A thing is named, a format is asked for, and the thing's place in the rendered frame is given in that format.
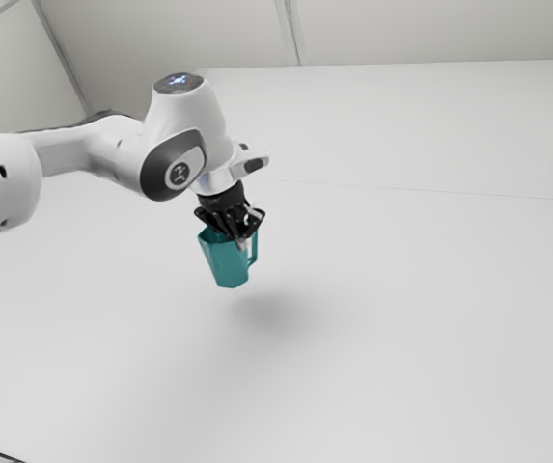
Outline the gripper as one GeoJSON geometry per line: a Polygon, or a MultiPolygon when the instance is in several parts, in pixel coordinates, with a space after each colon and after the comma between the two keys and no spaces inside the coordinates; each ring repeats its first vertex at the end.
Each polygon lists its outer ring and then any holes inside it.
{"type": "Polygon", "coordinates": [[[213,232],[226,238],[250,238],[259,229],[266,215],[264,210],[249,204],[241,180],[223,192],[198,194],[197,197],[199,206],[194,210],[194,215],[213,232]]]}

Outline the teal faceted mug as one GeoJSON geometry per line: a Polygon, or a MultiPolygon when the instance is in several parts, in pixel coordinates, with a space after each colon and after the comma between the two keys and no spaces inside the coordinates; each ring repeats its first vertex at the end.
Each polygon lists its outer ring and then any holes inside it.
{"type": "Polygon", "coordinates": [[[236,288],[248,282],[250,268],[258,260],[257,231],[242,243],[210,228],[204,228],[197,238],[218,286],[236,288]]]}

